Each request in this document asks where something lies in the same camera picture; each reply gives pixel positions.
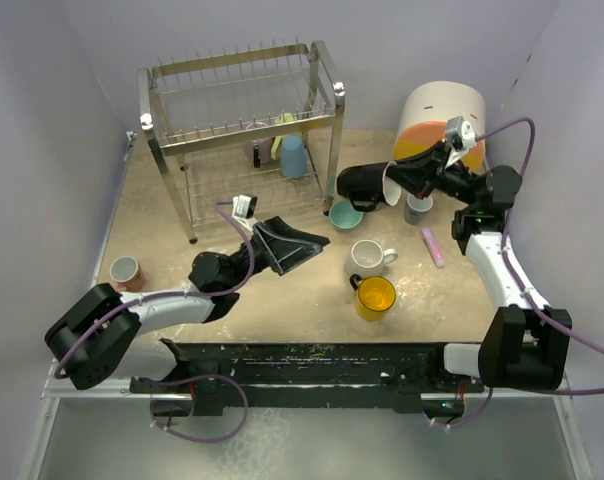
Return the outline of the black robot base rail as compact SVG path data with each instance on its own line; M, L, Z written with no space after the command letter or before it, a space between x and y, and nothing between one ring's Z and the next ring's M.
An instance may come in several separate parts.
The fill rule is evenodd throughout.
M135 378L154 411L219 416L227 408L389 409L458 419L482 385L451 374L439 343L178 343L165 376Z

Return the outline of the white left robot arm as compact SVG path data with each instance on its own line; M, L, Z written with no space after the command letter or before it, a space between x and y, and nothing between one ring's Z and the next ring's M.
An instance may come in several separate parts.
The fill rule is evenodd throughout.
M88 390L116 373L146 376L134 340L180 324L205 324L226 316L240 289L269 269L284 275L323 252L327 237L296 230L280 217L232 226L242 242L232 254L205 251L193 260L189 286L145 293L118 292L108 283L93 286L44 337L57 361L54 376Z

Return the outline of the blue cup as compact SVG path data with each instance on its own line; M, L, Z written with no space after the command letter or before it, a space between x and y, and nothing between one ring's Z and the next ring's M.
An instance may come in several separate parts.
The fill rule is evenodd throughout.
M303 177L307 173L307 160L303 141L295 135L285 136L280 147L280 169L291 179Z

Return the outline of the yellow mug black handle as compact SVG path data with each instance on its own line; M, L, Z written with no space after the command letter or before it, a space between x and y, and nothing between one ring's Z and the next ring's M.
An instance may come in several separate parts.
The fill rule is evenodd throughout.
M356 312L367 322L380 321L395 304L396 289L384 277L352 274L349 283L356 293Z

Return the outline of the light green mug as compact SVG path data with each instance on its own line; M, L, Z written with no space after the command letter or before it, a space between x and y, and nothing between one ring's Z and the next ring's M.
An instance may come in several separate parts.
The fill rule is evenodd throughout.
M292 123L295 120L295 116L290 112L282 112L275 119L275 125L282 125ZM278 161L280 159L281 152L281 144L284 135L277 135L273 138L273 142L271 145L270 155L271 159L274 161Z

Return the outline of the black mug cream inside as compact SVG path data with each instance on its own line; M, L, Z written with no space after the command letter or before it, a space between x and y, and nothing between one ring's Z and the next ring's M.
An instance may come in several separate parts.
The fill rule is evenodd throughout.
M343 169L337 177L337 192L359 212L372 212L379 204L393 207L401 199L402 188L387 176L392 166L396 166L393 161Z

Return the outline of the lilac mug black handle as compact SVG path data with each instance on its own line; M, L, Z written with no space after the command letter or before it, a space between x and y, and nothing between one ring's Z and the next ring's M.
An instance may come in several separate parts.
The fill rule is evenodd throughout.
M244 144L244 153L254 168L260 168L272 161L273 137L250 140Z

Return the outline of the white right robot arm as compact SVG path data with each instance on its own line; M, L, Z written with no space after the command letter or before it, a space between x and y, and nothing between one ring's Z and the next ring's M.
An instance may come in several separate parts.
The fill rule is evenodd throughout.
M462 163L446 164L450 147L439 141L428 150L394 162L387 179L424 199L438 190L463 203L454 214L452 238L471 264L496 312L479 344L447 343L441 358L427 366L428 383L449 391L462 376L485 386L553 391L562 381L572 319L539 295L515 258L506 217L521 187L521 176L500 165L483 174Z

